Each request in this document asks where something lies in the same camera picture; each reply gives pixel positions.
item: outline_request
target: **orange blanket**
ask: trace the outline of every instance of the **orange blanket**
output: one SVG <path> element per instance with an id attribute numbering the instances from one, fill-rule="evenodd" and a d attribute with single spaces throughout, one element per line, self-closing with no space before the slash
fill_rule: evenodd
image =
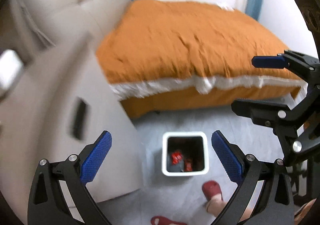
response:
<path id="1" fill-rule="evenodd" d="M 275 35 L 237 10 L 196 2 L 136 0 L 105 37 L 97 58 L 123 100 L 188 87 L 204 94 L 214 87 L 300 87 L 304 82 L 285 69 L 251 65 L 253 56 L 276 55 L 285 49 Z"/>

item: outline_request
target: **slipper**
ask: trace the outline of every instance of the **slipper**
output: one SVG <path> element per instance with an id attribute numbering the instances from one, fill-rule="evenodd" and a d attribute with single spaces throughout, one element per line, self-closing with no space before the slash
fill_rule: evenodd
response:
<path id="1" fill-rule="evenodd" d="M 202 185 L 202 191 L 204 196 L 207 198 L 207 201 L 210 201 L 213 196 L 216 196 L 218 194 L 221 195 L 221 200 L 223 201 L 220 185 L 216 181 L 211 180 L 205 182 Z"/>
<path id="2" fill-rule="evenodd" d="M 171 221 L 163 216 L 154 216 L 150 222 L 152 225 L 187 225 L 183 222 Z"/>

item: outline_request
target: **bed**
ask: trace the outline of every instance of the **bed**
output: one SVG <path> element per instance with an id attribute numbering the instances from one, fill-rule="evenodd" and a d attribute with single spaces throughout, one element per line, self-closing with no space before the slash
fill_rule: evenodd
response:
<path id="1" fill-rule="evenodd" d="M 266 99 L 305 84 L 286 69 L 257 69 L 256 55 L 288 47 L 237 10 L 196 2 L 136 0 L 97 49 L 110 87 L 130 118 L 149 111 Z"/>

